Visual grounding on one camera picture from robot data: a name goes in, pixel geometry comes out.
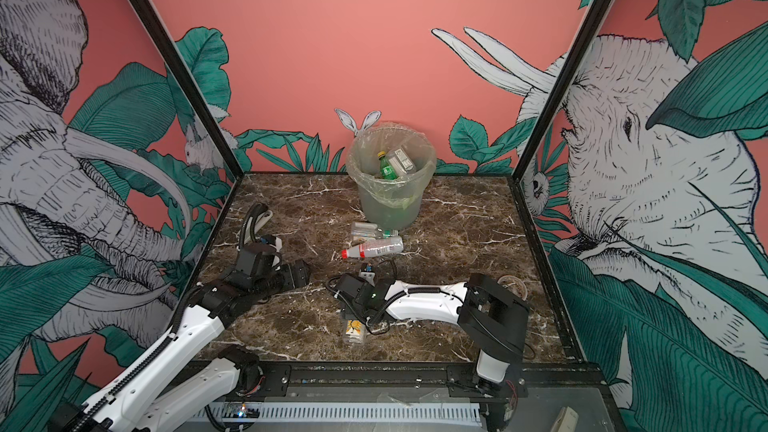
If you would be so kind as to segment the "sunflower label tea bottle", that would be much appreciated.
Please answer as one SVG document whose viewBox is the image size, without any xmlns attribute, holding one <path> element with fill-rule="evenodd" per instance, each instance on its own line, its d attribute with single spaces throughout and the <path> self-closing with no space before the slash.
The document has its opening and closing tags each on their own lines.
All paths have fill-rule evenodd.
<svg viewBox="0 0 768 432">
<path fill-rule="evenodd" d="M 345 319 L 342 339 L 347 344 L 362 345 L 367 337 L 367 329 L 364 323 L 357 319 Z"/>
</svg>

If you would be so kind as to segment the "green soda bottle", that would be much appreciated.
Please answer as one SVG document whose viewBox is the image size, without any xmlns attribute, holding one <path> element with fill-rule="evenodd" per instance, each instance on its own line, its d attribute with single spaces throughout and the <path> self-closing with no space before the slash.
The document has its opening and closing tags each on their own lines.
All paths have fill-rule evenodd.
<svg viewBox="0 0 768 432">
<path fill-rule="evenodd" d="M 398 174 L 387 159 L 386 152 L 380 151 L 377 154 L 377 157 L 379 163 L 380 178 L 382 180 L 396 180 L 398 178 Z"/>
</svg>

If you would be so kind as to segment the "clear bottle green white label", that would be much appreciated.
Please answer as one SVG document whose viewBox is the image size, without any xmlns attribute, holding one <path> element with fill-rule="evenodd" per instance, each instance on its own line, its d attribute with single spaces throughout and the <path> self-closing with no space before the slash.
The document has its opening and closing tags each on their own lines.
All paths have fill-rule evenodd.
<svg viewBox="0 0 768 432">
<path fill-rule="evenodd" d="M 402 147 L 389 151 L 387 161 L 398 177 L 404 177 L 418 171 L 417 166 Z"/>
</svg>

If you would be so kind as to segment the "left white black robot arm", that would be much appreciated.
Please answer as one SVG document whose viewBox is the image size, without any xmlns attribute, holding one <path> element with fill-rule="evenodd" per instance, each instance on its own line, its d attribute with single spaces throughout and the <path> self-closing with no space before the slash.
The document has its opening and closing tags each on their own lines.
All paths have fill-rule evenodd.
<svg viewBox="0 0 768 432">
<path fill-rule="evenodd" d="M 240 246 L 234 266 L 191 289 L 170 328 L 133 365 L 84 402 L 60 405 L 47 430 L 172 431 L 219 397 L 258 393 L 267 373 L 258 355 L 239 345 L 225 348 L 184 383 L 171 383 L 251 308 L 309 284 L 309 264 L 284 261 L 281 247 L 274 237 Z"/>
</svg>

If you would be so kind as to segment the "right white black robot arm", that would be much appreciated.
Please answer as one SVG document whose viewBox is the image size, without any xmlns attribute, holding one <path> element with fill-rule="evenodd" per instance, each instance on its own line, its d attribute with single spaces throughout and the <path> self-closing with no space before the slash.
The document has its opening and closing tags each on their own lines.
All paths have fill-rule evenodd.
<svg viewBox="0 0 768 432">
<path fill-rule="evenodd" d="M 440 322 L 460 328 L 477 346 L 474 371 L 458 387 L 481 396 L 527 395 L 522 376 L 529 304 L 492 277 L 473 273 L 465 282 L 418 285 L 386 279 L 375 284 L 359 275 L 329 279 L 326 290 L 344 318 L 369 335 L 383 335 L 399 322 Z"/>
</svg>

